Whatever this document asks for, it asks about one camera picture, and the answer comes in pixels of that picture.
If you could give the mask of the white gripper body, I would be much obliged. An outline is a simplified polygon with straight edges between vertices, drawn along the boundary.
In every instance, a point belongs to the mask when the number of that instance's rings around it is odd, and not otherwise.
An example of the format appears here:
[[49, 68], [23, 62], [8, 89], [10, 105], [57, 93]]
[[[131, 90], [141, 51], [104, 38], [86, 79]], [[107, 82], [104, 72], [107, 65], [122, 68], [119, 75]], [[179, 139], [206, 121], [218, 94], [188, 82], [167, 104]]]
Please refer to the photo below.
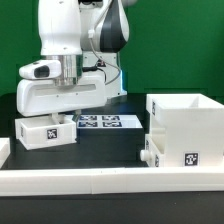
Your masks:
[[56, 86], [51, 79], [22, 80], [17, 87], [17, 110], [30, 117], [104, 106], [104, 80], [102, 72], [86, 72], [72, 86]]

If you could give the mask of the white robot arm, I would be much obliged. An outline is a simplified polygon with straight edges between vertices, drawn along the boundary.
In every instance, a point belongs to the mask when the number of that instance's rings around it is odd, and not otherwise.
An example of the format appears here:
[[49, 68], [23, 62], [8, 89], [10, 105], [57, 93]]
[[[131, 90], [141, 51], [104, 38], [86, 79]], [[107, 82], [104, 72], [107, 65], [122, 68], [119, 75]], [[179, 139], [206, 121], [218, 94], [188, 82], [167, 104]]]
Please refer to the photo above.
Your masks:
[[103, 106], [110, 82], [77, 59], [87, 52], [117, 53], [127, 43], [123, 0], [39, 0], [41, 56], [19, 69], [17, 110], [25, 117]]

